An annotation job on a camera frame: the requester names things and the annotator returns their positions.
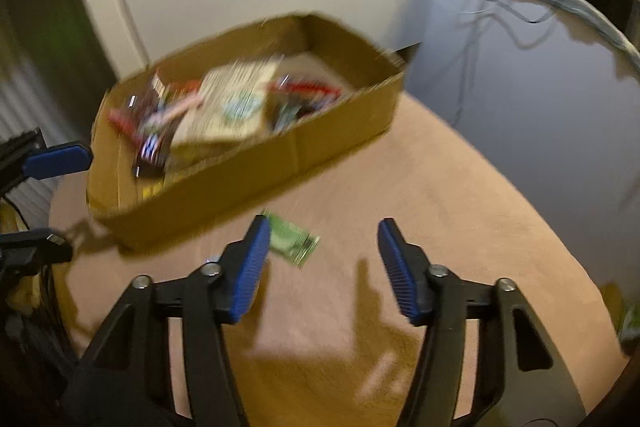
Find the small clear dark snack bag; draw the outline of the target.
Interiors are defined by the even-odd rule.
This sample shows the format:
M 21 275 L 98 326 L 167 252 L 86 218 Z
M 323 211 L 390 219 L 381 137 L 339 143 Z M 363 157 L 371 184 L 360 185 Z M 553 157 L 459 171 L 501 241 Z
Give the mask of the small clear dark snack bag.
M 144 123 L 163 107 L 167 93 L 166 84 L 154 76 L 141 91 L 129 95 L 122 107 L 111 108 L 107 120 L 129 142 L 141 145 Z

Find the small light green packet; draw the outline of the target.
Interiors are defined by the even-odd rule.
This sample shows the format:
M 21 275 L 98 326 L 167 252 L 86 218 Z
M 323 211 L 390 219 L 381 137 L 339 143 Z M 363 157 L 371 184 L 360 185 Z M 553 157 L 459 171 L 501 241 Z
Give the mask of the small light green packet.
M 264 210 L 262 214 L 270 225 L 270 249 L 291 265 L 302 267 L 318 247 L 320 237 L 284 220 L 277 213 Z

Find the Snickers bar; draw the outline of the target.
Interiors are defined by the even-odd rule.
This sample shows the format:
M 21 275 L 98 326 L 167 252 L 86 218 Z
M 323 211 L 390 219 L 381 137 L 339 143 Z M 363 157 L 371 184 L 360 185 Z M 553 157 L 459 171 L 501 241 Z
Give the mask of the Snickers bar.
M 151 133 L 144 139 L 132 166 L 132 174 L 135 178 L 163 178 L 175 132 L 176 127 L 169 126 Z

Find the green candy packet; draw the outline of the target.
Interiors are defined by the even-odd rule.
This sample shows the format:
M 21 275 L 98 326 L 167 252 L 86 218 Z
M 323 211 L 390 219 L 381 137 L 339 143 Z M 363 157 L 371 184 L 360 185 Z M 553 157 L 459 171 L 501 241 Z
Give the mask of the green candy packet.
M 305 106 L 297 103 L 284 103 L 281 104 L 278 110 L 278 115 L 273 124 L 274 132 L 282 132 L 288 127 L 293 126 L 304 116 Z

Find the clear red-ended prune packet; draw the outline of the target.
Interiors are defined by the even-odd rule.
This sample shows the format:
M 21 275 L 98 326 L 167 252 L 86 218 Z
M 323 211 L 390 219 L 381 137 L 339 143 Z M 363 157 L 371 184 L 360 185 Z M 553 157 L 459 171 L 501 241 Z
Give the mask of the clear red-ended prune packet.
M 343 89 L 318 78 L 283 75 L 273 80 L 269 91 L 282 100 L 311 105 L 326 105 L 336 102 L 343 95 Z

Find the brown cardboard box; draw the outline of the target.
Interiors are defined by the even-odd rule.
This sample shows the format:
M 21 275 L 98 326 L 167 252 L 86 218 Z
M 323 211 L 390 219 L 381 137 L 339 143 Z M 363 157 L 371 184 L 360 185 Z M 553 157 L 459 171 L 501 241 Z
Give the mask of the brown cardboard box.
M 343 89 L 340 101 L 280 132 L 192 152 L 162 179 L 134 176 L 136 152 L 108 120 L 150 83 L 202 77 L 239 60 L 279 57 L 287 72 Z M 87 204 L 122 245 L 142 249 L 195 231 L 375 136 L 393 121 L 405 63 L 336 20 L 288 14 L 230 29 L 137 72 L 107 92 L 92 129 Z

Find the green tissue box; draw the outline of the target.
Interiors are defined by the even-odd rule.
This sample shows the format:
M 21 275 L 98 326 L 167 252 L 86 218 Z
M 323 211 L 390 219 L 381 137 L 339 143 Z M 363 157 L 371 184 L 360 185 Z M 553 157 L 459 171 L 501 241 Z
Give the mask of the green tissue box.
M 640 306 L 639 303 L 629 303 L 620 319 L 617 338 L 625 351 L 634 352 L 639 347 L 640 340 Z

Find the clear wrapped cracker pack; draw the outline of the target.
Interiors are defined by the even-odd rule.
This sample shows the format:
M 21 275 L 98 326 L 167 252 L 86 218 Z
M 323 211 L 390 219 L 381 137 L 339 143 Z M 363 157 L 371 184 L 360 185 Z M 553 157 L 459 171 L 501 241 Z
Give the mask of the clear wrapped cracker pack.
M 211 69 L 198 89 L 202 104 L 184 115 L 171 147 L 238 143 L 266 132 L 269 88 L 282 58 L 237 60 Z

